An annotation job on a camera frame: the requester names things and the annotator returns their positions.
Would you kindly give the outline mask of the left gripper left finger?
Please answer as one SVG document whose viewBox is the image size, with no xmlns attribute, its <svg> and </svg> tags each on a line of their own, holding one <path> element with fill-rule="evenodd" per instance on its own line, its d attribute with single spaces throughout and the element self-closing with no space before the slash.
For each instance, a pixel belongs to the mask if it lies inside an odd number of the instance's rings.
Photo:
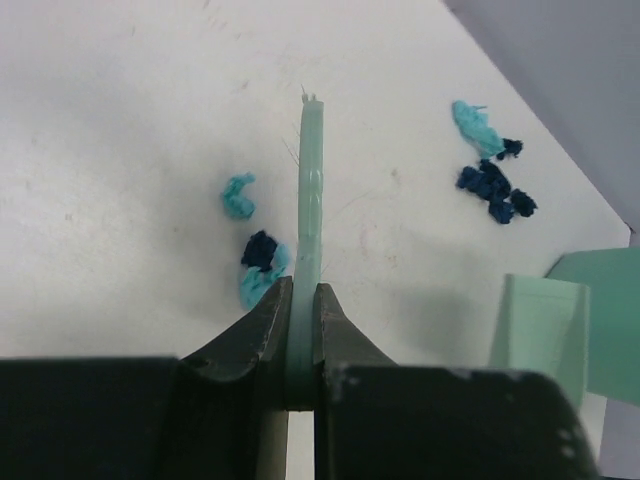
<svg viewBox="0 0 640 480">
<path fill-rule="evenodd" d="M 249 313 L 179 362 L 160 437 L 160 478 L 285 477 L 292 289 L 291 278 L 277 280 Z"/>
</svg>

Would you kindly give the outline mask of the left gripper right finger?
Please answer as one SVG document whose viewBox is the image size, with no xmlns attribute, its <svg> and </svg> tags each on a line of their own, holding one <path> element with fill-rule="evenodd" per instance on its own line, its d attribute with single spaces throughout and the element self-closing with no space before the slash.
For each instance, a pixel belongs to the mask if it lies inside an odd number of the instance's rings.
<svg viewBox="0 0 640 480">
<path fill-rule="evenodd" d="M 585 429 L 531 371 L 401 366 L 317 287 L 320 479 L 595 479 Z"/>
</svg>

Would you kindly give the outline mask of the green hand brush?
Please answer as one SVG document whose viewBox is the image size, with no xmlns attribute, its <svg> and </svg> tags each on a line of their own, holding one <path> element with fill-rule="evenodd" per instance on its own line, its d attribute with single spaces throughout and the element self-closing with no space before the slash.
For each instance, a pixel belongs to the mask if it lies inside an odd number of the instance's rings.
<svg viewBox="0 0 640 480">
<path fill-rule="evenodd" d="M 263 419 L 260 479 L 285 477 L 289 413 L 312 411 L 317 397 L 313 305 L 322 258 L 324 103 L 307 93 L 302 102 L 295 271 L 277 279 L 265 296 L 270 323 L 264 360 L 272 409 Z"/>
</svg>

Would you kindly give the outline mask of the green dustpan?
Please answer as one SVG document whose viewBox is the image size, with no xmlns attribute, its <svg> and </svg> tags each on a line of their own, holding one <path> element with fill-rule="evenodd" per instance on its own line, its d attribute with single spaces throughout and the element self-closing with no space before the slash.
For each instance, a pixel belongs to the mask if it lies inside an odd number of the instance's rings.
<svg viewBox="0 0 640 480">
<path fill-rule="evenodd" d="M 542 373 L 579 410 L 588 383 L 590 305 L 586 285 L 506 275 L 489 365 Z"/>
</svg>

